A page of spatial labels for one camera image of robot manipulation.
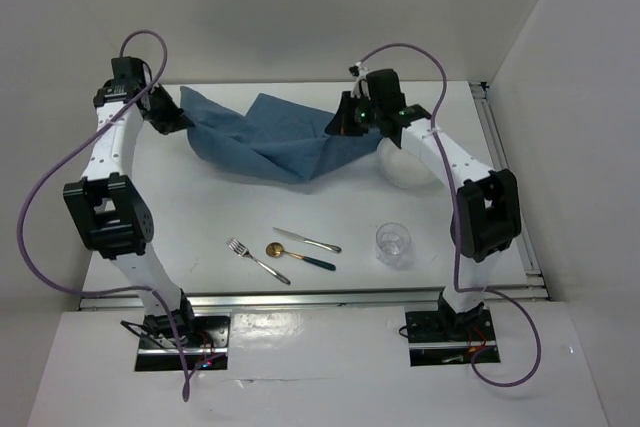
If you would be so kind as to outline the blue cloth napkin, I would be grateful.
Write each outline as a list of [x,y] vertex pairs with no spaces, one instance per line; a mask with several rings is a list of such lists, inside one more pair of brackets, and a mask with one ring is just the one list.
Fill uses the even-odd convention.
[[190,147],[227,173],[302,184],[374,153],[382,137],[329,136],[333,115],[260,93],[240,114],[183,86],[180,106],[193,122]]

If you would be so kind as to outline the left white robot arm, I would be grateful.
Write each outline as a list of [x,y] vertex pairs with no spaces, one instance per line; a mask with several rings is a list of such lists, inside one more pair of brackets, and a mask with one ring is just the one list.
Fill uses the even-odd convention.
[[117,117],[126,100],[122,87],[98,91],[98,127],[106,131],[96,140],[80,180],[64,186],[63,198],[85,247],[140,289],[146,331],[184,346],[196,337],[198,323],[186,294],[170,279],[155,252],[153,216],[131,175],[145,121],[162,134],[184,130],[192,122],[162,86]]

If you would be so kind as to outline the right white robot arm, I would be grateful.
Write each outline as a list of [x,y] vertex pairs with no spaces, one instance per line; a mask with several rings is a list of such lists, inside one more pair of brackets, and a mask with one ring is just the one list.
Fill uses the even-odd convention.
[[499,255],[522,231],[518,185],[508,169],[476,160],[436,122],[436,113],[409,106],[402,93],[344,91],[325,128],[329,135],[356,137],[377,129],[399,149],[428,167],[452,196],[454,273],[438,299],[436,326],[460,338],[480,316]]

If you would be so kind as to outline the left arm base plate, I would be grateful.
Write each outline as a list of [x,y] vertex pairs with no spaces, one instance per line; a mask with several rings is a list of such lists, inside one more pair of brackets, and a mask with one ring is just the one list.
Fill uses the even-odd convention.
[[[120,325],[138,338],[134,370],[136,372],[169,372],[182,369],[177,341],[152,336],[142,324],[121,320]],[[228,346],[231,317],[229,314],[196,316],[195,332],[182,336],[186,365],[189,370],[222,371],[228,368]]]

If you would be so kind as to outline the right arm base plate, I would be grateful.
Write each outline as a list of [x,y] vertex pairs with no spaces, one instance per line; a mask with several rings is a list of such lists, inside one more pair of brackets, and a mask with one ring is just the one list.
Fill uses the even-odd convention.
[[491,313],[484,308],[470,322],[446,330],[437,311],[406,311],[398,334],[408,343],[412,367],[501,362]]

